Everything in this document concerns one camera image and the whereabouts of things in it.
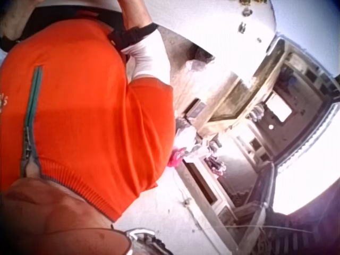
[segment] white wall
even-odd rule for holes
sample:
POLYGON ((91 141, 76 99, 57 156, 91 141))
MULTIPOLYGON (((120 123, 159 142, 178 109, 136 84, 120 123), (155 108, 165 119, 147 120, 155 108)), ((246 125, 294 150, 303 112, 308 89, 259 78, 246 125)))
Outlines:
POLYGON ((340 73, 340 11, 331 0, 272 0, 277 29, 334 77, 340 73))
MULTIPOLYGON (((266 56, 275 36, 271 4, 253 2, 245 18, 239 0, 144 0, 153 20, 191 40, 249 81, 266 56), (241 22, 245 33, 238 32, 241 22)), ((114 0, 45 0, 42 6, 80 4, 119 11, 114 0)))
POLYGON ((157 183, 157 188, 142 193, 125 211, 115 223, 116 229, 146 227, 154 230, 176 255, 231 254, 195 201, 190 200, 189 209, 183 205, 190 193, 174 168, 167 168, 157 183))

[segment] wall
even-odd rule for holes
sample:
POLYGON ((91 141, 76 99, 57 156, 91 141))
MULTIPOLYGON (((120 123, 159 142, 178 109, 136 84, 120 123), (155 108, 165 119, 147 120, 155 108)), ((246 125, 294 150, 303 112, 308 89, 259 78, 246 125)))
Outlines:
POLYGON ((333 77, 340 73, 340 10, 330 0, 272 0, 277 29, 320 62, 333 77))
POLYGON ((230 187, 231 192, 249 191, 256 182, 257 173, 231 137, 220 142, 223 147, 217 155, 227 167, 225 175, 219 178, 220 181, 230 187))
POLYGON ((167 168, 157 183, 125 211, 115 228, 154 230, 174 254, 231 254, 195 201, 190 200, 189 209, 183 205, 191 196, 175 169, 167 168))
POLYGON ((289 87, 290 95, 282 89, 274 90, 290 106, 293 113, 284 123, 274 118, 274 114, 265 111, 263 119, 257 123, 261 135, 267 140, 273 150, 273 156, 277 156, 303 131, 316 115, 322 104, 322 99, 306 84, 298 75, 294 86, 289 87))
MULTIPOLYGON (((250 80, 266 56, 275 36, 276 22, 271 4, 253 2, 250 17, 243 17, 244 6, 221 0, 144 0, 153 20, 191 40, 229 66, 243 80, 250 80), (238 32, 246 23, 244 34, 238 32)), ((45 0, 42 5, 81 4, 119 11, 112 0, 45 0)))

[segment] orange sweater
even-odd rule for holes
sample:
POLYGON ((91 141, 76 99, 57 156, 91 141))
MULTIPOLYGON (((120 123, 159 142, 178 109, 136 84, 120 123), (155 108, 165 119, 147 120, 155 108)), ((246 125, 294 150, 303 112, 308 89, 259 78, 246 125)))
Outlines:
POLYGON ((155 78, 127 84, 108 33, 96 21, 62 21, 9 53, 0 70, 0 94, 7 96, 1 113, 2 190, 20 177, 36 80, 31 142, 43 178, 70 188, 112 220, 155 185, 173 145, 172 88, 155 78))

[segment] zipper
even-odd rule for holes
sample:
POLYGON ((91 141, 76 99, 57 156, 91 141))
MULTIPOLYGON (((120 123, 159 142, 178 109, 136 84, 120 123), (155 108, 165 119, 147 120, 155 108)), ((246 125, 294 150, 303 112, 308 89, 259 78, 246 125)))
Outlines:
POLYGON ((24 120, 23 127, 23 151, 22 160, 20 166, 20 177, 25 177, 26 167, 29 163, 30 157, 32 156, 37 161, 38 155, 34 143, 33 136, 33 122, 38 105, 38 96, 40 92, 41 80, 43 77, 43 69, 38 66, 34 69, 34 75, 31 85, 30 96, 28 100, 27 112, 24 120))

